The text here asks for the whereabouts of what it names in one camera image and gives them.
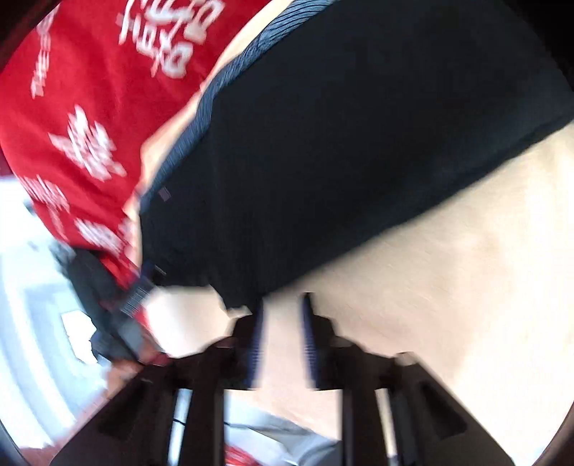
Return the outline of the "black pants with patterned waistband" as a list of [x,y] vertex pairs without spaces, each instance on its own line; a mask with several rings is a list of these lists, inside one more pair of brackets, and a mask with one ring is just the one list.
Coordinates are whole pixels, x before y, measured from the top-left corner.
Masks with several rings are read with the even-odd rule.
[[206,89],[142,200],[163,286],[259,301],[573,118],[564,1],[297,1]]

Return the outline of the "cream peach cloth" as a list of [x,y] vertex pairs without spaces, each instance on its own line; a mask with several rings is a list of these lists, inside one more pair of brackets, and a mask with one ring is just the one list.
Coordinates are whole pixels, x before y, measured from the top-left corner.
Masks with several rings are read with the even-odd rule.
[[[572,130],[573,118],[435,207],[265,295],[264,371],[254,394],[232,398],[234,408],[332,433],[319,417],[327,398],[309,392],[302,372],[302,291],[311,291],[320,312],[336,318],[346,335],[373,350],[417,351],[459,384],[477,357],[474,338],[487,323],[500,336],[509,303],[532,310],[562,296],[559,267],[573,248],[559,209],[563,195],[552,189],[566,156],[559,144]],[[223,301],[210,286],[164,287],[171,320],[191,322],[191,306],[215,299]]]

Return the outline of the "red blanket with white characters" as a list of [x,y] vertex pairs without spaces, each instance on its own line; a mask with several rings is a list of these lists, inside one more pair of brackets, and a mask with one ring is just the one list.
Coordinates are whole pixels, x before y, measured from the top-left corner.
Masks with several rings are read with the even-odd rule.
[[1,148],[53,237],[133,279],[126,204],[141,148],[211,74],[261,1],[63,1],[1,74]]

